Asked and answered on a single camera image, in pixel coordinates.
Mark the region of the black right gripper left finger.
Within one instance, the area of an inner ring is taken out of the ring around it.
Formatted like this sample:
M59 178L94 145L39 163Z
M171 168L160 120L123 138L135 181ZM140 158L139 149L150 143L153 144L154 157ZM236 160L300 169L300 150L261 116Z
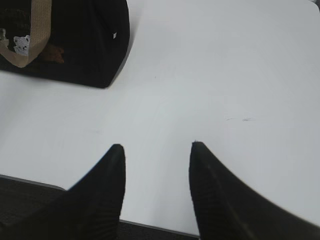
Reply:
M113 144L73 187L0 232L2 240L115 240L126 187L126 158Z

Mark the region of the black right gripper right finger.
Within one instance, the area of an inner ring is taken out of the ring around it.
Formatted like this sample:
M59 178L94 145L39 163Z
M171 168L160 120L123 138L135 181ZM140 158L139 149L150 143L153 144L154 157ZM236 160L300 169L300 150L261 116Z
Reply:
M236 177L200 141L189 188L201 240L318 240L319 226L282 209Z

